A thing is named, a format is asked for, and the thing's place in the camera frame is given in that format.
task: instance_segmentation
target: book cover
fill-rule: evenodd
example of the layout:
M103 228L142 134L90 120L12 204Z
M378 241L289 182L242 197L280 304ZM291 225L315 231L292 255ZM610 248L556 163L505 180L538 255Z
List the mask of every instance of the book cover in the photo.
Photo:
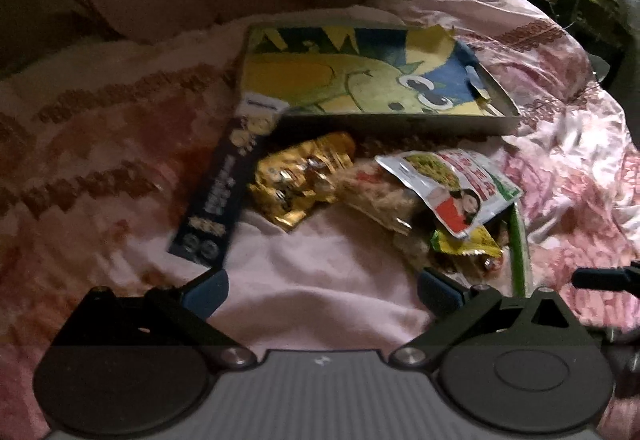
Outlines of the book cover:
M470 60L439 25L261 25L250 29L240 89L302 113L485 115L467 80Z

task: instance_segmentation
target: metal screw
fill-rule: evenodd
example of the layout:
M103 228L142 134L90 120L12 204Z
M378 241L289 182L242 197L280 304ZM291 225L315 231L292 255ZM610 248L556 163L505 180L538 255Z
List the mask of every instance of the metal screw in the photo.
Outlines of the metal screw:
M408 368L416 368L427 360L427 354L419 348L406 346L394 351L394 359L403 366Z
M246 368L247 366L250 366L256 359L254 353L246 348L232 346L220 353L220 360L222 360L222 362L224 362L228 367L235 368L237 370L239 368Z
M471 287L471 295L476 296L480 292L484 292L484 290L489 290L491 287L485 283L479 283L477 285L472 285Z

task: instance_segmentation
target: pink bedsheet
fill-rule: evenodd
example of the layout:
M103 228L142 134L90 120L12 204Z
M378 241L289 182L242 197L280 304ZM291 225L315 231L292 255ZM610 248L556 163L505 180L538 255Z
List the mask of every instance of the pink bedsheet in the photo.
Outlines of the pink bedsheet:
M568 285L576 266L627 264L640 243L640 155L578 44L524 0L369 5L285 19L454 27L525 116L515 136L460 145L524 189L534 282L584 322L637 324L631 296ZM46 432L31 374L89 287L135 295L201 272L165 250L233 109L251 21L155 46L71 48L0 83L0 438ZM231 294L210 322L258 353L388 352L430 320L388 234L338 205L292 234L245 211L227 267ZM614 402L601 432L631 438L637 416L637 400Z

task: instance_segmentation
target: wall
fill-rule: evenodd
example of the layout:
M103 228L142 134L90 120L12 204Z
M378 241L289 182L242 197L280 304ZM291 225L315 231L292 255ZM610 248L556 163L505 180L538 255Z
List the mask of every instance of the wall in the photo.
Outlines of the wall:
M636 39L609 91L625 109L631 135L636 146L640 146L640 0L619 0L619 3Z

